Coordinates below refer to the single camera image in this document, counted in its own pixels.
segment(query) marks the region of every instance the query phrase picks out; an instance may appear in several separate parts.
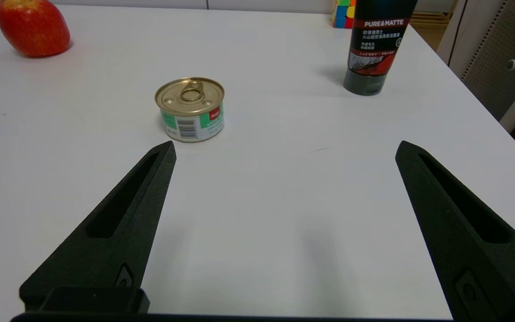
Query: red apple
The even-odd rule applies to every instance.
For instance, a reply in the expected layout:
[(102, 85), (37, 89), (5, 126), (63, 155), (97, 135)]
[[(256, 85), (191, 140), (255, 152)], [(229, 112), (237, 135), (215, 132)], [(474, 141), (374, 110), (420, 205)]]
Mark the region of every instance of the red apple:
[(56, 55), (69, 47), (63, 15), (48, 0), (0, 0), (0, 28), (12, 46), (29, 57)]

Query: black tube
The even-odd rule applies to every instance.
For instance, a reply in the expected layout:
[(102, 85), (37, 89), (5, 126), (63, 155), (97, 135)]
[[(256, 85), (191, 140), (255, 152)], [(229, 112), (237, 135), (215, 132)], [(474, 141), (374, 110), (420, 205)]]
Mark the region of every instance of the black tube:
[(357, 0), (345, 88), (376, 95), (383, 88), (417, 0)]

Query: can label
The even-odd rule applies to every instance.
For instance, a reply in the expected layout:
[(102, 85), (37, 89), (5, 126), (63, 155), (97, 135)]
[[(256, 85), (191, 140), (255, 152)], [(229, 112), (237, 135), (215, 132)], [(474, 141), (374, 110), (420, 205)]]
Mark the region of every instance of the can label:
[(174, 116), (161, 111), (164, 130), (179, 141), (202, 141), (213, 137), (224, 127), (223, 104), (196, 116)]

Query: barcode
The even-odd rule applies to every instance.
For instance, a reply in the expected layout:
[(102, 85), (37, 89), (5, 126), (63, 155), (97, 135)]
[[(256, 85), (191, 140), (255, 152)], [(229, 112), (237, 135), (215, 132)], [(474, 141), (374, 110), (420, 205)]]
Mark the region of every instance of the barcode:
[(198, 133), (196, 132), (195, 120), (180, 120), (177, 119), (178, 130), (180, 131), (180, 137), (183, 139), (197, 139)]

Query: pegboard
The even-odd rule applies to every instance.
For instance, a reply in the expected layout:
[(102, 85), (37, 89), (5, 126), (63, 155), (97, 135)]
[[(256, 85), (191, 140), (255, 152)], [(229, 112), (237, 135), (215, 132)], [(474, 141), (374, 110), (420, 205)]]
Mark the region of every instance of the pegboard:
[(515, 59), (515, 0), (503, 0), (461, 78), (498, 120), (515, 100), (515, 71), (506, 69), (510, 59)]

